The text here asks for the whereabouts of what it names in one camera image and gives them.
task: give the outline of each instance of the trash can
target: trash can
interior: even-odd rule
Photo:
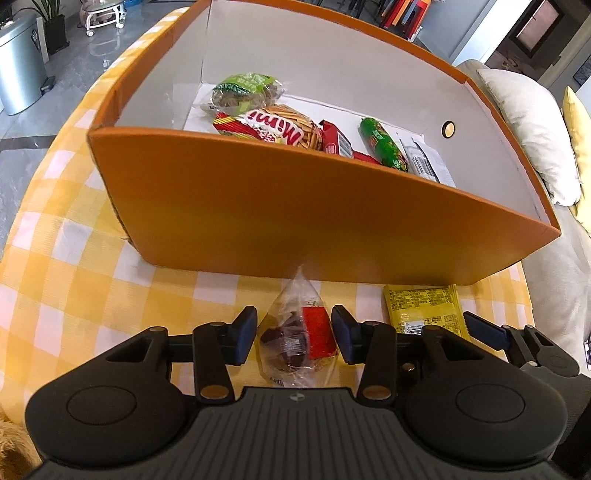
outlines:
[[[6,113],[22,112],[39,100],[46,80],[37,16],[21,12],[0,27],[0,100]]]

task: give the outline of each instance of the yellow and white tablecloth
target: yellow and white tablecloth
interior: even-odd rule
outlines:
[[[172,335],[201,323],[231,322],[246,306],[259,320],[285,280],[160,268],[126,240],[86,144],[96,108],[136,55],[186,9],[163,18],[90,88],[41,162],[22,201],[0,262],[0,403],[22,422],[24,407],[45,383],[154,325]],[[326,306],[343,304],[358,320],[383,320],[382,286],[313,282]],[[521,264],[471,287],[464,309],[502,325],[533,324]],[[254,349],[229,367],[239,391],[263,385]],[[355,387],[358,369],[342,359],[331,385]],[[191,391],[190,365],[173,381]]]

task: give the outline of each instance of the brown fur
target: brown fur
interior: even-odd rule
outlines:
[[[0,480],[19,480],[40,463],[27,431],[0,410]]]

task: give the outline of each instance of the gray tile floor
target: gray tile floor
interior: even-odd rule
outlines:
[[[346,12],[349,2],[323,0],[322,6]],[[0,113],[0,258],[25,190],[47,151],[22,149],[20,140],[1,140],[56,135],[86,91],[127,47],[170,11],[190,4],[146,1],[128,9],[125,28],[117,30],[114,25],[97,28],[93,37],[87,37],[83,28],[70,28],[67,32],[70,46],[53,55],[46,64],[47,74],[56,77],[53,90],[18,115]],[[375,8],[372,0],[367,0],[361,19],[374,23]],[[28,143],[27,147],[47,144],[39,141],[36,145],[35,139],[30,138]]]

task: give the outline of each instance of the clear plastic bag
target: clear plastic bag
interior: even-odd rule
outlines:
[[[280,387],[326,386],[337,359],[329,315],[301,268],[256,331],[262,373]]]
[[[285,93],[276,78],[260,73],[239,73],[218,83],[211,102],[202,106],[205,110],[241,115],[257,108],[271,106]]]

